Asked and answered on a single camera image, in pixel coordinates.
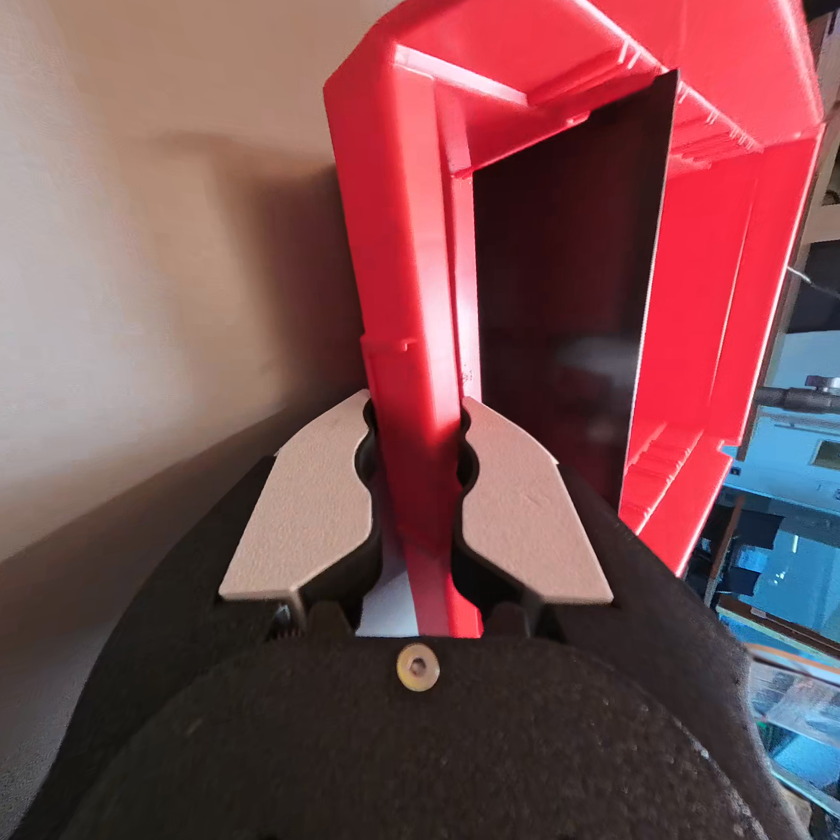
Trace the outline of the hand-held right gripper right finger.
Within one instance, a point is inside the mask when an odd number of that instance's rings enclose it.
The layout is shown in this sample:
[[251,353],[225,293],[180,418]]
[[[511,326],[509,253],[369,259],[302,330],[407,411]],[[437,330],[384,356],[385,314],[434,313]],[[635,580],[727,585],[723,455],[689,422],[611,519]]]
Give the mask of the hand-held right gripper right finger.
[[463,401],[465,470],[455,547],[479,569],[456,585],[481,610],[609,606],[614,595],[558,462],[528,432],[473,397]]

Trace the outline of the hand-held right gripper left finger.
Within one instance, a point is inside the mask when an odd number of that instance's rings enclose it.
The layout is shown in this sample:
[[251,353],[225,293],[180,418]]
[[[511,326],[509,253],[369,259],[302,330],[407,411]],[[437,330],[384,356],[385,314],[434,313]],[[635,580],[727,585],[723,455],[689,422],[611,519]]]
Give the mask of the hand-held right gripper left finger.
[[383,566],[375,431],[362,389],[279,448],[219,586],[223,600],[278,602],[299,624],[316,604],[336,602],[360,622]]

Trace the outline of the red plastic bin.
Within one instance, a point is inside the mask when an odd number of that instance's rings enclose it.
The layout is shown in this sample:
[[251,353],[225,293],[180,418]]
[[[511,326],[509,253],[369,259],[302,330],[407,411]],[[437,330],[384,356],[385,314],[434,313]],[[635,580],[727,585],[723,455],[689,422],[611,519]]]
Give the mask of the red plastic bin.
[[422,634],[473,636],[448,558],[481,399],[474,176],[678,70],[618,517],[681,577],[741,442],[823,139],[802,2],[403,2],[323,89]]

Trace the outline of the black bin divider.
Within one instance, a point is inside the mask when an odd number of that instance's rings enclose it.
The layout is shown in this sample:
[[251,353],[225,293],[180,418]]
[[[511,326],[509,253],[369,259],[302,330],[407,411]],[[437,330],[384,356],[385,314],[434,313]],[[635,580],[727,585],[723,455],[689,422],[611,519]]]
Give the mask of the black bin divider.
[[482,401],[618,509],[678,70],[474,176]]

